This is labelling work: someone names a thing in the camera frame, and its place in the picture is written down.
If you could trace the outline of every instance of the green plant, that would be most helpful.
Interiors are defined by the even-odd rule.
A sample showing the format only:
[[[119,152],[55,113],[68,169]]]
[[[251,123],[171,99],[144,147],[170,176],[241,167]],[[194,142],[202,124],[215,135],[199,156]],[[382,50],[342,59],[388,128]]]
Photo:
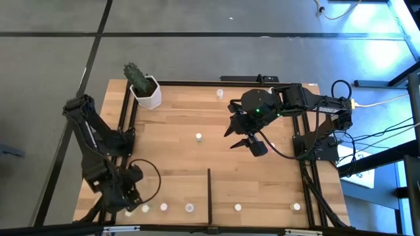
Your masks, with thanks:
[[[151,96],[156,89],[155,83],[147,80],[136,64],[132,62],[124,65],[124,75],[136,88],[138,96]]]

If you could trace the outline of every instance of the wooden table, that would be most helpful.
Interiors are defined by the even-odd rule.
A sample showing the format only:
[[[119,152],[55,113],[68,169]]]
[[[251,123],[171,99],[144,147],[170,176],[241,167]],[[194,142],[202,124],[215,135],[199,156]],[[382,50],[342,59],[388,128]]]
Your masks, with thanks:
[[[111,79],[102,105],[100,116],[114,129],[117,128],[126,84],[126,80]],[[317,85],[303,86],[319,94]],[[217,89],[224,91],[222,100],[216,96]],[[139,206],[127,217],[122,210],[117,214],[116,224],[207,224],[207,169],[210,168],[213,225],[308,227],[298,161],[284,159],[272,151],[254,157],[246,147],[229,149],[242,136],[231,134],[223,138],[230,123],[229,101],[241,98],[249,89],[162,86],[160,107],[154,110],[139,107],[135,120],[135,149],[130,160],[142,158],[153,162],[162,175],[162,185],[158,195],[148,203],[149,212],[143,213]],[[313,130],[315,113],[309,113],[308,117]],[[304,133],[303,125],[299,126]],[[263,130],[279,150],[294,155],[290,117],[280,117]],[[202,142],[196,141],[198,132],[203,135]],[[137,188],[142,198],[147,199],[156,190],[158,178],[147,163],[136,164],[145,175],[137,183]],[[318,161],[318,172],[324,198],[340,219],[349,224],[337,170],[331,163]],[[99,194],[92,193],[83,182],[74,220],[83,217],[98,198]],[[168,204],[167,211],[160,211],[161,203]],[[187,203],[194,205],[193,213],[185,211]],[[237,203],[242,206],[239,212],[234,209]],[[299,203],[301,209],[290,210],[292,203]],[[318,206],[313,196],[312,205],[319,225]]]

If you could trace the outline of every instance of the concrete floor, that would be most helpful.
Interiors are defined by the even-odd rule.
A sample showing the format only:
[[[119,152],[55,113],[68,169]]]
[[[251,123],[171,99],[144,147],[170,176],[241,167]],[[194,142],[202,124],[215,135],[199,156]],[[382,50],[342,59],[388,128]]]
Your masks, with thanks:
[[[350,5],[321,3],[329,15],[341,14]],[[0,1],[0,31],[96,31],[105,4],[105,0]],[[316,4],[305,0],[122,0],[114,1],[105,31],[400,32],[386,4],[362,3],[336,21],[318,17],[316,11]],[[0,228],[31,224],[65,124],[62,106],[78,88],[92,43],[90,37],[0,37],[0,142],[26,152],[24,158],[0,159]],[[102,38],[86,90],[98,110],[108,80],[123,78],[123,64],[129,61],[158,80],[216,81],[221,75],[262,73],[277,75],[282,82],[317,83],[327,95],[337,79],[390,80],[415,63],[400,40]],[[345,96],[346,88],[339,85],[336,93]],[[403,93],[353,88],[353,98],[360,104]],[[408,98],[357,109],[349,132],[378,132],[408,117]],[[396,146],[413,137],[407,133],[382,145]],[[71,222],[81,183],[80,160],[72,138],[46,224]],[[349,197],[346,204],[353,226],[396,231],[393,210]]]

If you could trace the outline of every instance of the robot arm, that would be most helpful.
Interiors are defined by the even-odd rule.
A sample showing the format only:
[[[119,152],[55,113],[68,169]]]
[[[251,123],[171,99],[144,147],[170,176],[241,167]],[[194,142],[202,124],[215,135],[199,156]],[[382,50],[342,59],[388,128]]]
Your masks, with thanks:
[[[303,159],[318,158],[322,147],[334,142],[333,138],[329,137],[332,132],[347,130],[352,125],[349,100],[315,95],[303,88],[302,84],[272,88],[271,93],[262,89],[252,89],[245,92],[240,100],[231,100],[228,109],[233,116],[230,117],[230,126],[224,136],[233,132],[247,135],[246,139],[231,148],[246,146],[256,157],[266,154],[267,148],[263,142],[257,140],[255,133],[261,132],[262,128],[280,116],[298,116],[306,111],[327,114],[325,121],[317,125],[315,131],[294,137],[295,153]],[[320,149],[313,149],[314,144],[320,142]]]
[[[134,129],[112,130],[96,113],[87,95],[67,101],[63,115],[72,126],[82,152],[82,175],[93,192],[102,193],[106,211],[134,210],[142,199],[135,183],[143,178],[138,166],[117,168],[107,156],[128,157],[133,150]]]

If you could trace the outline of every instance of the white cable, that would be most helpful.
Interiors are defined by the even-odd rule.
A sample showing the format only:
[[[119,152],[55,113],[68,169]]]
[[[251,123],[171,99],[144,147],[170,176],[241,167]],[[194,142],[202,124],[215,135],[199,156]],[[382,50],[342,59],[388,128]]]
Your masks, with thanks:
[[[315,2],[316,2],[316,4],[317,4],[317,6],[318,6],[318,10],[320,10],[323,6],[321,6],[321,3],[318,1],[318,0],[314,0]],[[322,14],[328,19],[328,20],[336,20],[336,19],[338,19],[338,18],[340,18],[340,17],[343,17],[343,16],[345,16],[347,13],[349,13],[350,11],[352,11],[355,7],[357,7],[357,5],[359,5],[359,3],[361,2],[362,0],[359,0],[359,2],[357,2],[353,7],[350,7],[346,12],[344,12],[344,14],[342,14],[342,15],[340,15],[340,16],[337,16],[337,17],[328,17],[326,14],[325,14],[325,7],[324,7],[324,9],[322,9],[321,10],[321,12],[322,12]]]
[[[377,102],[377,103],[374,103],[374,104],[369,104],[369,105],[360,105],[360,104],[357,104],[355,102],[354,107],[356,107],[356,108],[370,108],[370,107],[373,107],[373,106],[376,106],[376,105],[384,104],[385,102],[390,102],[390,101],[393,101],[395,99],[402,98],[403,96],[408,96],[408,94],[400,95],[400,96],[397,96],[395,98],[390,98],[388,100],[385,100],[385,101],[382,101],[382,102]]]
[[[399,135],[399,134],[402,134],[403,132],[408,131],[408,130],[410,130],[410,129],[412,129],[412,128],[415,128],[415,127],[417,127],[417,126],[419,126],[419,125],[420,125],[420,122],[418,122],[417,124],[413,125],[412,127],[408,127],[407,129],[405,129],[405,130],[403,130],[403,131],[401,131],[401,132],[398,132],[398,133],[393,134],[393,135],[391,135],[391,136],[389,136],[389,137],[386,137],[386,138],[383,138],[383,139],[381,139],[381,140],[379,140],[379,141],[377,141],[377,142],[374,142],[373,144],[370,144],[368,147],[365,147],[364,149],[361,149],[361,150],[359,150],[359,151],[364,151],[364,150],[366,150],[367,148],[370,148],[371,146],[374,146],[375,144],[378,144],[378,143],[380,143],[380,142],[382,142],[382,141],[385,141],[385,140],[387,140],[387,139],[389,139],[389,138],[392,138],[392,137],[394,137],[394,136],[397,136],[397,135]]]

